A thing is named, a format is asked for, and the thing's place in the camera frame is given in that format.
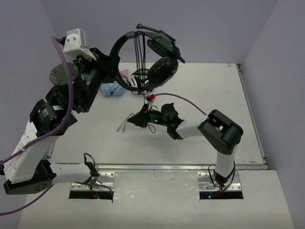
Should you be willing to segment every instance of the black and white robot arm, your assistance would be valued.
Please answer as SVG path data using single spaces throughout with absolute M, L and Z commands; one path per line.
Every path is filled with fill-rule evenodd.
M 218 110 L 213 110 L 200 119 L 185 121 L 178 117 L 173 104 L 164 104 L 161 111 L 149 107 L 150 104 L 144 104 L 141 111 L 130 117 L 128 122 L 142 128 L 147 127 L 148 123 L 166 126 L 172 139 L 203 135 L 217 151 L 214 178 L 224 187 L 234 172 L 235 151 L 244 133 L 243 129 Z
M 90 110 L 93 100 L 102 83 L 112 83 L 118 71 L 120 58 L 107 56 L 97 48 L 86 47 L 84 32 L 75 29 L 58 42 L 64 45 L 63 52 L 74 59 L 68 63 L 72 75 L 73 107 L 77 113 Z M 32 140 L 49 133 L 61 124 L 67 114 L 69 88 L 63 64 L 57 65 L 50 73 L 54 86 L 39 100 L 30 113 L 25 132 L 13 154 L 15 158 L 0 166 L 0 175 L 5 175 L 6 194 L 33 194 L 47 189 L 52 184 L 64 182 L 94 183 L 101 177 L 91 162 L 81 164 L 58 164 L 51 162 L 56 140 L 69 126 L 77 122 L 71 113 L 68 122 L 54 135 L 51 135 L 25 149 Z

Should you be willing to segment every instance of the white table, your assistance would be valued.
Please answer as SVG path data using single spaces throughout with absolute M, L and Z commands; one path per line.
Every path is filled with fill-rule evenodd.
M 134 63 L 121 63 L 120 69 L 135 71 Z M 244 130 L 236 152 L 237 165 L 263 164 L 247 102 L 235 64 L 180 64 L 176 75 L 155 93 L 168 92 L 183 96 L 206 113 L 218 109 Z M 174 102 L 180 118 L 191 120 L 202 114 L 189 103 L 172 96 L 156 98 L 159 109 Z M 78 114 L 78 123 L 71 126 L 54 148 L 52 161 L 80 163 L 82 154 L 91 154 L 99 164 L 162 164 L 209 165 L 216 163 L 216 151 L 202 136 L 173 141 L 163 126 L 155 126 L 152 134 L 128 123 L 125 133 L 117 127 L 130 114 L 138 112 L 143 97 L 126 91 L 122 97 L 105 98 L 98 92 L 87 114 Z
M 276 171 L 240 171 L 244 199 L 200 200 L 195 172 L 123 172 L 114 202 L 68 199 L 55 185 L 19 229 L 293 229 Z M 37 195 L 28 196 L 27 203 Z

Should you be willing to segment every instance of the gray wall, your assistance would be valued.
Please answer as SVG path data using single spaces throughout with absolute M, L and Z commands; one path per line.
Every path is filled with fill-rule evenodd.
M 38 0 L 0 1 L 0 160 L 11 155 L 35 103 L 49 91 L 49 73 L 60 62 L 54 31 Z M 7 196 L 0 176 L 0 212 L 24 205 L 26 196 Z M 21 212 L 0 217 L 0 228 L 15 229 Z
M 277 0 L 41 0 L 58 36 L 82 28 L 89 45 L 109 54 L 115 41 L 137 23 L 177 39 L 187 62 L 241 63 Z M 123 62 L 134 62 L 132 42 Z M 158 57 L 148 53 L 147 61 Z
M 242 75 L 268 165 L 296 229 L 305 228 L 305 1 L 279 0 Z

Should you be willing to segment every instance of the black headphones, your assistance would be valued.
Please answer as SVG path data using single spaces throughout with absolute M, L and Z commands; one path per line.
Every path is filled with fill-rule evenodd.
M 147 45 L 161 58 L 153 64 L 147 73 L 147 83 L 140 90 L 150 91 L 156 87 L 162 86 L 169 81 L 178 70 L 178 60 L 185 63 L 181 57 L 180 50 L 175 45 L 175 39 L 162 30 L 156 30 L 142 24 L 138 24 L 137 29 L 146 29 L 147 31 L 131 31 L 122 36 L 113 46 L 110 56 L 119 55 L 122 46 L 130 39 L 135 39 L 139 35 L 145 35 L 149 39 Z M 121 77 L 120 73 L 116 74 L 116 81 L 129 91 L 138 91 L 139 87 L 131 86 Z

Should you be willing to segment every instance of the light blue object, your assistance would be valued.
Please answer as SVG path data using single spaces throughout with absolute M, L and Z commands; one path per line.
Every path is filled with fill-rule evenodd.
M 116 81 L 113 83 L 103 83 L 100 90 L 104 96 L 121 96 L 125 92 L 125 88 L 120 86 Z

